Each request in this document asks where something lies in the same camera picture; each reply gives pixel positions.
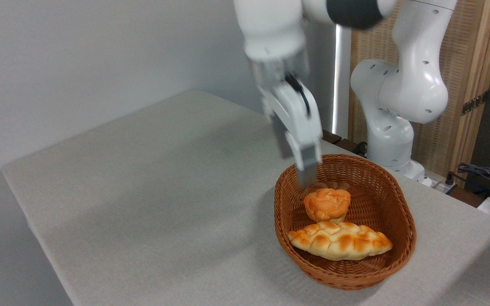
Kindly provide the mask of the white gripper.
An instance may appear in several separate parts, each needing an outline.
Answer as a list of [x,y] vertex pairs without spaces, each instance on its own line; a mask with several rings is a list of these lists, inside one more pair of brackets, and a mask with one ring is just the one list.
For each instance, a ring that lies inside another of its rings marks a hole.
[[298,182],[302,188],[317,180],[322,163],[322,128],[318,106],[311,91],[298,78],[284,78],[262,88],[264,113],[271,126],[282,159],[296,160]]

